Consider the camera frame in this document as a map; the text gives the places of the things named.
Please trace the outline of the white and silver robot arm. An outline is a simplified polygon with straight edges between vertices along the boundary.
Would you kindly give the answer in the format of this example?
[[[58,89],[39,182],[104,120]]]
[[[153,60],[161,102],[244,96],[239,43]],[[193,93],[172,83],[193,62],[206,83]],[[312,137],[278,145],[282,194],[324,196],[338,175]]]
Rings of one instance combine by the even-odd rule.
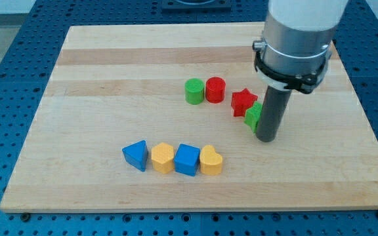
[[[255,70],[273,89],[310,94],[323,81],[348,0],[269,0]]]

